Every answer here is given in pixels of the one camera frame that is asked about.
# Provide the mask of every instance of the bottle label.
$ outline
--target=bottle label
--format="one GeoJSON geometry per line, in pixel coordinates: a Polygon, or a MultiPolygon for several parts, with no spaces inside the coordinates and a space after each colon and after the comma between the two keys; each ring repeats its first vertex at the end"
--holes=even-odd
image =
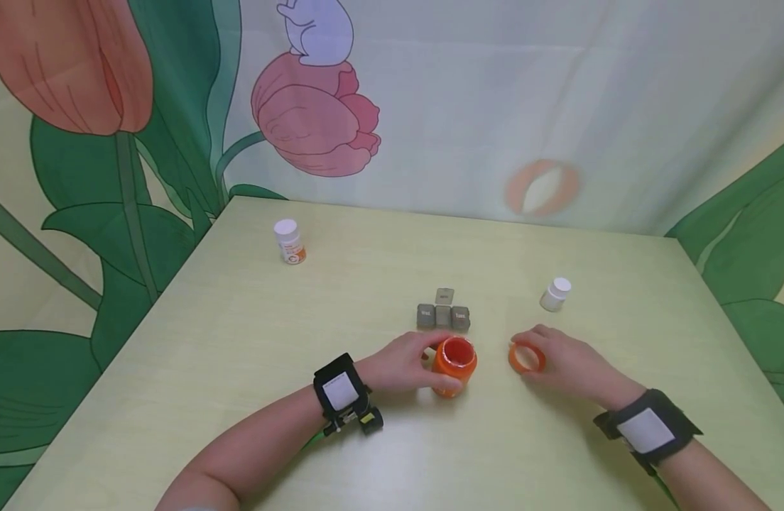
{"type": "Polygon", "coordinates": [[[307,258],[307,251],[300,243],[283,243],[281,244],[281,256],[284,257],[284,262],[287,264],[298,264],[307,258]]]}

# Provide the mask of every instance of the hand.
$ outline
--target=hand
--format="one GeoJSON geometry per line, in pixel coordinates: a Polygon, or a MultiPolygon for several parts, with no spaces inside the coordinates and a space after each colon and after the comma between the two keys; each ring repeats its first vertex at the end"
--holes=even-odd
{"type": "Polygon", "coordinates": [[[544,324],[521,332],[512,341],[528,341],[546,356],[542,373],[530,371],[523,378],[574,397],[583,397],[606,410],[621,410],[645,391],[640,383],[620,373],[590,345],[544,324]]]}
{"type": "Polygon", "coordinates": [[[373,391],[407,392],[416,388],[434,387],[441,390],[460,390],[460,380],[431,372],[423,367],[420,357],[427,348],[452,337],[450,332],[435,330],[407,332],[374,355],[356,362],[355,369],[373,391]]]}

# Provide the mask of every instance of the tulip illustration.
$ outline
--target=tulip illustration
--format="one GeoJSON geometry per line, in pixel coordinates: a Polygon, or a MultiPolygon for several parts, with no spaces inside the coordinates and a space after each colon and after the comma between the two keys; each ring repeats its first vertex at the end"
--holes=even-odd
{"type": "Polygon", "coordinates": [[[256,80],[253,117],[293,167],[314,176],[350,176],[364,170],[381,144],[372,133],[380,109],[356,93],[358,86],[348,62],[313,67],[284,53],[256,80]]]}
{"type": "Polygon", "coordinates": [[[135,133],[151,117],[151,61],[128,0],[0,0],[0,78],[74,133],[135,133]]]}

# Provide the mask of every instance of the orange cap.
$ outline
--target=orange cap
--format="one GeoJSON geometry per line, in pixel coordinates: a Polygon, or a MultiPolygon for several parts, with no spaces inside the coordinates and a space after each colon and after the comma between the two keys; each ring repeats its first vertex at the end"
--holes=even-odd
{"type": "MultiPolygon", "coordinates": [[[[474,352],[472,343],[464,337],[450,337],[440,343],[435,351],[435,360],[432,362],[433,372],[457,378],[463,382],[463,388],[466,388],[476,367],[477,353],[474,352]]],[[[457,391],[444,391],[437,388],[432,390],[441,397],[455,397],[463,392],[463,388],[457,391]]]]}
{"type": "Polygon", "coordinates": [[[508,350],[508,362],[511,364],[511,369],[517,371],[522,375],[522,373],[528,373],[531,371],[537,371],[542,373],[545,370],[545,354],[534,346],[532,343],[528,341],[513,341],[511,343],[511,348],[508,350]],[[537,369],[531,369],[531,367],[523,366],[519,360],[517,360],[517,348],[518,346],[522,346],[522,348],[528,348],[534,352],[534,355],[537,356],[537,369]]]}

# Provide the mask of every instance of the pill bottle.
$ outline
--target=pill bottle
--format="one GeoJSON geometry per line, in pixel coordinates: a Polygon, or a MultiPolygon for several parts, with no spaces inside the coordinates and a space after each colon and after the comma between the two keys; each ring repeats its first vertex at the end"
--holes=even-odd
{"type": "Polygon", "coordinates": [[[570,290],[571,283],[568,279],[555,278],[548,285],[548,289],[543,293],[543,297],[540,298],[540,305],[549,312],[557,312],[562,308],[565,297],[568,296],[570,290]]]}
{"type": "Polygon", "coordinates": [[[298,264],[307,258],[304,243],[301,243],[301,236],[298,232],[298,224],[293,219],[284,219],[276,222],[273,227],[276,233],[278,247],[281,249],[281,257],[287,264],[298,264]]]}
{"type": "Polygon", "coordinates": [[[466,388],[469,378],[472,377],[474,368],[477,367],[477,353],[474,346],[464,337],[450,337],[438,345],[435,351],[435,360],[432,362],[432,371],[449,375],[463,382],[463,387],[457,391],[445,391],[439,388],[432,390],[440,397],[455,397],[466,388]]]}

